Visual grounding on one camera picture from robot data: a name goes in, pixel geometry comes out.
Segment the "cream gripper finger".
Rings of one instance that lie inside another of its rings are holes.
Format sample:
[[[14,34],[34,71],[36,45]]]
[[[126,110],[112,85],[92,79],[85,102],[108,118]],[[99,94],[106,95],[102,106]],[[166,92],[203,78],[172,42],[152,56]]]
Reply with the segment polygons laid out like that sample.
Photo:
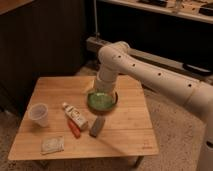
[[[88,91],[93,89],[93,82],[90,82],[86,85],[86,87],[83,89],[83,93],[87,93]]]

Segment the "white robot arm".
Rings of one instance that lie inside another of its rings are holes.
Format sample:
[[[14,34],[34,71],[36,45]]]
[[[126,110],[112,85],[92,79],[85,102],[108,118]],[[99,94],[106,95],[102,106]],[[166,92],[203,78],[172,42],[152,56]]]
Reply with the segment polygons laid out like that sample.
[[[98,54],[100,69],[94,79],[96,91],[111,93],[119,73],[131,76],[161,93],[189,112],[201,116],[206,123],[197,171],[213,171],[213,85],[199,79],[167,70],[130,56],[130,46],[119,41],[100,43],[87,40],[89,51]]]

